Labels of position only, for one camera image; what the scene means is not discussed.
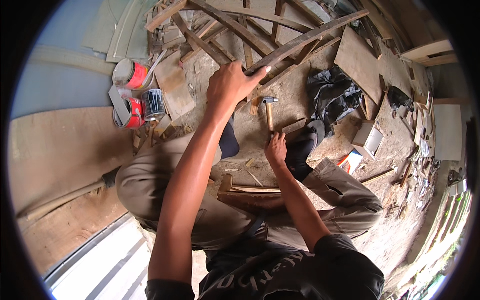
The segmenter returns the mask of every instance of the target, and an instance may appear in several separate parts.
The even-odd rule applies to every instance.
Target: black t-shirt
[[[252,243],[207,253],[209,273],[200,283],[199,299],[274,299],[278,291],[299,292],[306,299],[379,299],[382,293],[383,273],[344,234],[322,237],[313,253]],[[145,293],[149,300],[194,298],[190,285],[174,280],[148,280]]]

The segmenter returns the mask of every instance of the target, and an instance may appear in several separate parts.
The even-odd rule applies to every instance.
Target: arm
[[[298,232],[305,240],[308,249],[312,252],[317,241],[325,235],[330,235],[330,231],[323,223],[310,199],[290,173],[285,163],[287,155],[285,143],[285,133],[280,135],[276,132],[265,148],[265,156],[278,180],[287,211]]]
[[[236,104],[268,71],[269,67],[263,67],[247,77],[241,71],[241,61],[237,60],[222,65],[210,78],[204,118],[175,168],[163,197],[148,279],[191,283],[190,237],[218,141]]]

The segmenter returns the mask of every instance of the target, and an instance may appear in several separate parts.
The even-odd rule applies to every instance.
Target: red paint can
[[[112,81],[116,86],[124,86],[131,90],[141,89],[147,73],[147,67],[131,59],[122,59],[113,70]]]
[[[123,98],[123,101],[125,102],[125,106],[130,113],[130,117],[127,121],[127,124],[122,124],[120,117],[118,116],[117,111],[114,108],[113,121],[115,125],[119,128],[140,128],[143,124],[145,124],[145,120],[143,119],[142,102],[136,98]]]

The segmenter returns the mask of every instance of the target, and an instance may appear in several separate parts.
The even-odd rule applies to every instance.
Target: hammer head
[[[278,102],[277,97],[268,96],[268,97],[263,97],[262,98],[262,103],[274,103],[274,102]]]

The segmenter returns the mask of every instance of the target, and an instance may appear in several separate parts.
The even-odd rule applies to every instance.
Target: khaki pants
[[[156,145],[136,155],[118,171],[118,197],[144,228],[156,231],[168,180],[192,136],[193,132]],[[218,147],[213,164],[220,157]],[[379,199],[328,158],[323,159],[302,184],[334,206],[318,211],[332,233],[345,233],[353,238],[370,229],[382,215]],[[193,226],[192,246],[205,250],[226,248],[237,241],[255,220],[256,216],[206,193]],[[288,213],[266,217],[254,237],[307,250]]]

